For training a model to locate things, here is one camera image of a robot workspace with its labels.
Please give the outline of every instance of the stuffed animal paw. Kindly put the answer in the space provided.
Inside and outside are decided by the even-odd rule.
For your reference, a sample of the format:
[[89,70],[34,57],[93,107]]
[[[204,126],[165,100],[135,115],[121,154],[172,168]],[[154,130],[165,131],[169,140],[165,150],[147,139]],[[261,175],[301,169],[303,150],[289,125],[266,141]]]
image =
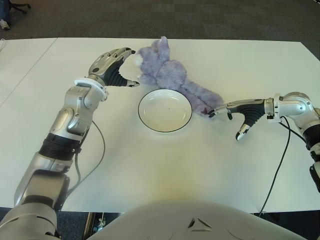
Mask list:
[[141,48],[135,62],[142,71],[138,76],[141,83],[180,92],[189,100],[192,110],[202,117],[207,117],[209,111],[224,103],[219,94],[189,80],[181,62],[170,60],[170,48],[165,36],[151,46]]

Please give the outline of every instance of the plate rim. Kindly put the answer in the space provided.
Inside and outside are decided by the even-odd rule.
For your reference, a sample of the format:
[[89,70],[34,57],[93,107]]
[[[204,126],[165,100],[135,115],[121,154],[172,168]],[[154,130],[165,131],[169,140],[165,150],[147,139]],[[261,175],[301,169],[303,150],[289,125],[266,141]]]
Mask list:
[[[150,94],[150,93],[152,93],[152,92],[155,92],[155,91],[159,91],[159,90],[170,90],[170,91],[177,92],[177,93],[181,94],[182,96],[184,96],[185,99],[186,99],[186,100],[188,101],[188,103],[190,104],[190,109],[191,109],[190,117],[189,117],[188,121],[187,121],[182,127],[179,127],[179,128],[177,128],[177,129],[175,129],[175,130],[172,130],[172,131],[159,131],[159,130],[155,130],[155,129],[149,127],[149,126],[148,126],[147,124],[145,124],[145,122],[141,119],[140,111],[139,111],[141,101],[142,101],[142,100],[145,98],[145,96],[147,96],[148,94]],[[149,128],[149,129],[151,129],[151,130],[153,130],[153,131],[155,131],[155,132],[158,132],[158,133],[172,133],[172,132],[175,132],[175,131],[178,131],[178,130],[182,129],[184,126],[186,126],[186,125],[190,122],[191,117],[192,117],[192,115],[193,115],[193,110],[192,110],[191,102],[190,102],[189,99],[188,99],[185,95],[183,95],[181,92],[178,92],[178,91],[172,90],[172,89],[168,89],[168,88],[159,88],[159,89],[155,89],[155,90],[152,90],[152,91],[147,92],[147,93],[140,99],[140,102],[139,102],[139,105],[138,105],[138,115],[139,115],[140,121],[141,121],[147,128]]]

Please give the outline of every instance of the black arm joint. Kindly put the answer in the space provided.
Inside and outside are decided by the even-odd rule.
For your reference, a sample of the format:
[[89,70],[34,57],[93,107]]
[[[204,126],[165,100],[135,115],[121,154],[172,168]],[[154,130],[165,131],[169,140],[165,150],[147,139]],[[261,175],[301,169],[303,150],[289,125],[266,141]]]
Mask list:
[[49,133],[39,153],[48,158],[70,161],[80,151],[80,141]]

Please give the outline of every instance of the gray carpet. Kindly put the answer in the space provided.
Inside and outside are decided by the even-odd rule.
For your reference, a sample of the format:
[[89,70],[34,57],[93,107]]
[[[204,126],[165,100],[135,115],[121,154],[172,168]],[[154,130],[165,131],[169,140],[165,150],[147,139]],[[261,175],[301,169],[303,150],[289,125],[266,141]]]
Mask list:
[[320,4],[313,0],[15,0],[5,39],[91,37],[302,42],[320,59]]

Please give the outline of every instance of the robotic hand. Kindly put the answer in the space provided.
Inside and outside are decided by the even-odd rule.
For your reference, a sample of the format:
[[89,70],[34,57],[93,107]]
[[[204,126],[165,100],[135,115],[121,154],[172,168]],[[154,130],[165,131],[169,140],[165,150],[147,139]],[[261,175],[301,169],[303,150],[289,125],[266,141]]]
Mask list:
[[267,114],[270,122],[281,122],[282,116],[291,118],[303,138],[306,148],[310,151],[315,164],[310,167],[311,176],[320,192],[320,109],[314,108],[309,97],[301,92],[291,92],[285,96],[276,94],[274,98],[248,99],[229,102],[209,112],[209,118],[227,113],[232,120],[233,113],[244,115],[244,123],[235,138],[240,140],[248,130]]
[[135,53],[136,51],[129,47],[123,47],[102,54],[91,65],[88,78],[96,80],[103,86],[139,86],[137,81],[127,80],[119,74],[119,68],[124,61]]
[[134,53],[123,47],[99,56],[88,77],[75,80],[66,92],[62,109],[16,189],[15,207],[0,222],[0,239],[59,237],[56,212],[66,200],[70,182],[65,173],[81,150],[99,102],[107,99],[106,86],[139,86],[119,74],[120,66]]

